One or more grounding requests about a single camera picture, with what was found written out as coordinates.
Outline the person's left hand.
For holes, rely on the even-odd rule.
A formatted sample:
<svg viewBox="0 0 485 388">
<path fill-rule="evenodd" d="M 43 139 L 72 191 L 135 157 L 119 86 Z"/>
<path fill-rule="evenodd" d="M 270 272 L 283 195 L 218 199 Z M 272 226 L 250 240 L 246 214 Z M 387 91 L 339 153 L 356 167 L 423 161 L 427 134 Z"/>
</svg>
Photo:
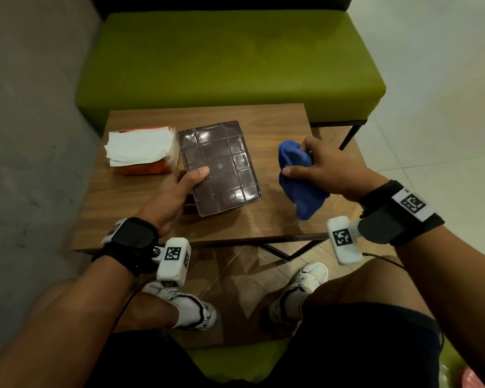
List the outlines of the person's left hand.
<svg viewBox="0 0 485 388">
<path fill-rule="evenodd" d="M 187 196 L 173 193 L 173 173 L 161 183 L 157 193 L 135 214 L 135 217 L 153 225 L 160 236 L 165 236 L 182 214 Z"/>
</svg>

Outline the blue cloth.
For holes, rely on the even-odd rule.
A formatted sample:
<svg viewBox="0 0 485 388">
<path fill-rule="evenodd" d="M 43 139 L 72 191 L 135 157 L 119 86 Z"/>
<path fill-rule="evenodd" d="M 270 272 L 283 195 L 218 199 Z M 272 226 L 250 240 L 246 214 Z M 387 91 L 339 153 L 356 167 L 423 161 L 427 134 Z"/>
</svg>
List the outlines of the blue cloth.
<svg viewBox="0 0 485 388">
<path fill-rule="evenodd" d="M 286 140 L 278 147 L 278 162 L 280 169 L 286 167 L 313 166 L 313 157 L 310 153 L 300 149 L 301 144 Z M 286 196 L 296 206 L 297 218 L 301 221 L 309 220 L 329 198 L 330 194 L 318 188 L 316 185 L 302 180 L 291 179 L 279 174 L 279 184 Z"/>
</svg>

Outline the brown quilted leather wallet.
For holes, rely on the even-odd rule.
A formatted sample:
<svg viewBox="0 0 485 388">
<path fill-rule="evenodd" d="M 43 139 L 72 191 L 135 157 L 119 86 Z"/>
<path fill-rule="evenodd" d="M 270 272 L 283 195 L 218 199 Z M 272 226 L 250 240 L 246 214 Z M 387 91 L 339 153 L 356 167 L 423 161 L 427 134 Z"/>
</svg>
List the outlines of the brown quilted leather wallet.
<svg viewBox="0 0 485 388">
<path fill-rule="evenodd" d="M 209 169 L 192 195 L 200 217 L 217 215 L 261 200 L 259 182 L 238 121 L 177 133 L 187 172 Z"/>
</svg>

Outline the person's left forearm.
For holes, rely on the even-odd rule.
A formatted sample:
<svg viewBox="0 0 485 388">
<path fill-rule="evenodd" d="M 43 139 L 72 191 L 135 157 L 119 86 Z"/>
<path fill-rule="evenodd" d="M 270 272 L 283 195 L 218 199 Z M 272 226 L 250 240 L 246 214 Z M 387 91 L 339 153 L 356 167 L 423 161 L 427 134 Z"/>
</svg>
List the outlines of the person's left forearm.
<svg viewBox="0 0 485 388">
<path fill-rule="evenodd" d="M 98 258 L 0 353 L 0 388 L 82 388 L 135 281 Z"/>
</svg>

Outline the person's right forearm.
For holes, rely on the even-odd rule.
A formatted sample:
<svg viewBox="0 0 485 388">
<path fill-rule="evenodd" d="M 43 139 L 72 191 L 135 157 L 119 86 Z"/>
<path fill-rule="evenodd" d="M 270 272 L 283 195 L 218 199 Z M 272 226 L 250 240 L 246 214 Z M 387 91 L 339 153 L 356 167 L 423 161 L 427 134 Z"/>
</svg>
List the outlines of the person's right forearm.
<svg viewBox="0 0 485 388">
<path fill-rule="evenodd" d="M 445 226 L 394 248 L 447 339 L 485 384 L 485 255 Z"/>
</svg>

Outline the wooden low table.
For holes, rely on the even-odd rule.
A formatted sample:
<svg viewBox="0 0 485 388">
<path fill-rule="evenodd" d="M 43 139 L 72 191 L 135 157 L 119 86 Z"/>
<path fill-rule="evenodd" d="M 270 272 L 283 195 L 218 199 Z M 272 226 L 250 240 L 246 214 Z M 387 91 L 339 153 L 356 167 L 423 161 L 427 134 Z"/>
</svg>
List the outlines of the wooden low table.
<svg viewBox="0 0 485 388">
<path fill-rule="evenodd" d="M 279 185 L 278 145 L 284 140 L 302 142 L 312 134 L 303 104 L 215 106 L 209 108 L 115 110 L 104 130 L 109 132 L 150 126 L 170 126 L 177 131 L 211 124 L 239 122 L 262 198 L 253 204 L 209 217 L 183 215 L 169 237 L 187 238 L 192 247 L 265 245 L 308 241 L 296 254 L 329 238 L 327 221 L 351 217 L 356 203 L 331 195 L 309 220 L 297 221 L 296 209 Z M 110 168 L 104 146 L 99 147 L 95 169 L 71 241 L 71 250 L 92 254 L 119 219 L 130 217 L 153 195 L 162 175 L 122 176 Z"/>
</svg>

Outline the person's right white shoe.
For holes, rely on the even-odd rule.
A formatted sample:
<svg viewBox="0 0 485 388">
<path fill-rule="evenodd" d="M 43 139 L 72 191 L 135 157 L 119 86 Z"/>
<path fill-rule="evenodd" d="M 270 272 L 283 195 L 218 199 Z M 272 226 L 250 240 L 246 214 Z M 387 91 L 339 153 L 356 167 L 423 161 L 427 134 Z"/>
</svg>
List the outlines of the person's right white shoe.
<svg viewBox="0 0 485 388">
<path fill-rule="evenodd" d="M 329 270 L 322 262 L 311 262 L 302 267 L 285 286 L 283 293 L 269 308 L 269 319 L 275 324 L 293 324 L 302 321 L 305 299 L 329 280 Z"/>
</svg>

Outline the person's white shoe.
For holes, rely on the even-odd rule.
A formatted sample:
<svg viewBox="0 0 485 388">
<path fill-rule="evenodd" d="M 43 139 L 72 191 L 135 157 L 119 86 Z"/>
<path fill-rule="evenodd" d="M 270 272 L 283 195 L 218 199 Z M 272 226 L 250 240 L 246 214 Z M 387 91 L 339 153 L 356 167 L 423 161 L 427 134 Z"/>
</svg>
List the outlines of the person's white shoe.
<svg viewBox="0 0 485 388">
<path fill-rule="evenodd" d="M 293 324 L 302 321 L 305 299 L 329 280 L 329 270 L 322 262 L 311 262 L 302 267 L 285 286 L 283 293 L 269 308 L 269 319 L 275 324 Z"/>
<path fill-rule="evenodd" d="M 146 284 L 143 293 L 150 294 L 164 301 L 173 309 L 169 328 L 180 330 L 205 331 L 212 328 L 217 319 L 215 307 L 198 297 L 181 291 L 176 287 L 164 287 L 160 282 Z"/>
</svg>

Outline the green upholstered bench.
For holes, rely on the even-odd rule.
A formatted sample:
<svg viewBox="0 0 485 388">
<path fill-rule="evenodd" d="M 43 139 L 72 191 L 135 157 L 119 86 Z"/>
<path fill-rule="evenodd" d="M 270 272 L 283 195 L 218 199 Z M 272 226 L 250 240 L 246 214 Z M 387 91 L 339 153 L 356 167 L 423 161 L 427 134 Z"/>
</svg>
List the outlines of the green upholstered bench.
<svg viewBox="0 0 485 388">
<path fill-rule="evenodd" d="M 102 25 L 76 103 L 111 111 L 304 104 L 312 126 L 351 126 L 386 93 L 352 0 L 91 0 Z"/>
</svg>

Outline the person's right leg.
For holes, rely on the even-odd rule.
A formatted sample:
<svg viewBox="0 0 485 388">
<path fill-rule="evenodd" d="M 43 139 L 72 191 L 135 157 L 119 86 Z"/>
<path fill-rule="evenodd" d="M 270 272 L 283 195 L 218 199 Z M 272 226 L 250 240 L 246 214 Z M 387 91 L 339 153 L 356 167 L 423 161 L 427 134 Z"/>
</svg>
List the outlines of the person's right leg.
<svg viewBox="0 0 485 388">
<path fill-rule="evenodd" d="M 349 303 L 379 303 L 414 310 L 434 318 L 398 257 L 373 258 L 348 275 L 328 280 L 302 305 L 314 307 Z"/>
</svg>

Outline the person's leg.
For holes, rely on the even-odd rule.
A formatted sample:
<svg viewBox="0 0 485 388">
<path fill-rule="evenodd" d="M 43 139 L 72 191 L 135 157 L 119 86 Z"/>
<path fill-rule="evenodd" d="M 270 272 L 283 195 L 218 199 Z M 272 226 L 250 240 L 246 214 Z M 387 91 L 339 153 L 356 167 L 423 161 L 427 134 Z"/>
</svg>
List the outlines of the person's leg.
<svg viewBox="0 0 485 388">
<path fill-rule="evenodd" d="M 26 314 L 24 322 L 30 323 L 44 312 L 72 284 L 76 278 L 65 279 L 49 286 Z M 174 328 L 179 320 L 178 308 L 155 295 L 137 292 L 118 319 L 113 333 L 143 331 L 155 328 Z"/>
<path fill-rule="evenodd" d="M 414 310 L 434 318 L 398 257 L 373 258 L 348 275 L 328 280 L 302 305 L 314 307 L 349 303 L 379 303 Z"/>
</svg>

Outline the person's left white shoe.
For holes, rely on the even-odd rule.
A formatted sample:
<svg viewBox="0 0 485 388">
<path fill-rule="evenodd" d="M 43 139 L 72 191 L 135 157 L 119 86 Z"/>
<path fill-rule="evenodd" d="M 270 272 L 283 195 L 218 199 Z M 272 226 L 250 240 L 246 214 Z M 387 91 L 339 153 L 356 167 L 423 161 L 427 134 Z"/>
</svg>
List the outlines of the person's left white shoe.
<svg viewBox="0 0 485 388">
<path fill-rule="evenodd" d="M 205 331 L 212 328 L 217 319 L 215 307 L 198 297 L 181 291 L 176 287 L 164 287 L 160 282 L 146 284 L 143 293 L 150 294 L 164 301 L 173 309 L 169 328 L 180 330 Z"/>
</svg>

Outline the person's left leg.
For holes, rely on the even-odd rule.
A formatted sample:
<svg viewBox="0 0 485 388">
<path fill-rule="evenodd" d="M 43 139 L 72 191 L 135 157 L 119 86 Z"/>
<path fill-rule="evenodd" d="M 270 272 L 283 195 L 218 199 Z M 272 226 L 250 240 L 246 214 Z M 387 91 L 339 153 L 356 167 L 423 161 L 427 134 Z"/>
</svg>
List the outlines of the person's left leg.
<svg viewBox="0 0 485 388">
<path fill-rule="evenodd" d="M 26 314 L 24 322 L 30 323 L 44 312 L 72 284 L 76 278 L 65 279 L 49 286 Z M 179 320 L 178 308 L 155 295 L 137 292 L 118 319 L 113 333 L 143 331 L 155 328 L 174 328 Z"/>
</svg>

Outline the black shorts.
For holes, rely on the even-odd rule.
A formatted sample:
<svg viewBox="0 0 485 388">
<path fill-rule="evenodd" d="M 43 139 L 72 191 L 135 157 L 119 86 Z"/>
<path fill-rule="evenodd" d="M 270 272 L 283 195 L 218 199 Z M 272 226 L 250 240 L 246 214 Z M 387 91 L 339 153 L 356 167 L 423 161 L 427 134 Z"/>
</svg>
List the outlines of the black shorts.
<svg viewBox="0 0 485 388">
<path fill-rule="evenodd" d="M 84 388 L 439 388 L 441 333 L 380 303 L 313 308 L 261 382 L 215 382 L 162 330 L 110 335 Z"/>
</svg>

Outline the green seat cushion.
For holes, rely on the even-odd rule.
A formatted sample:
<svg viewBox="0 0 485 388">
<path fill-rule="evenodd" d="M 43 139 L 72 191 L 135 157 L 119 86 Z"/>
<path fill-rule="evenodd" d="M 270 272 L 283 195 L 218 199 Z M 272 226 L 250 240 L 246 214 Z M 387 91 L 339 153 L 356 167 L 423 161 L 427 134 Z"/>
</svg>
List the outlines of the green seat cushion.
<svg viewBox="0 0 485 388">
<path fill-rule="evenodd" d="M 289 343 L 286 338 L 245 346 L 193 349 L 187 353 L 200 371 L 215 382 L 258 383 L 269 376 Z"/>
</svg>

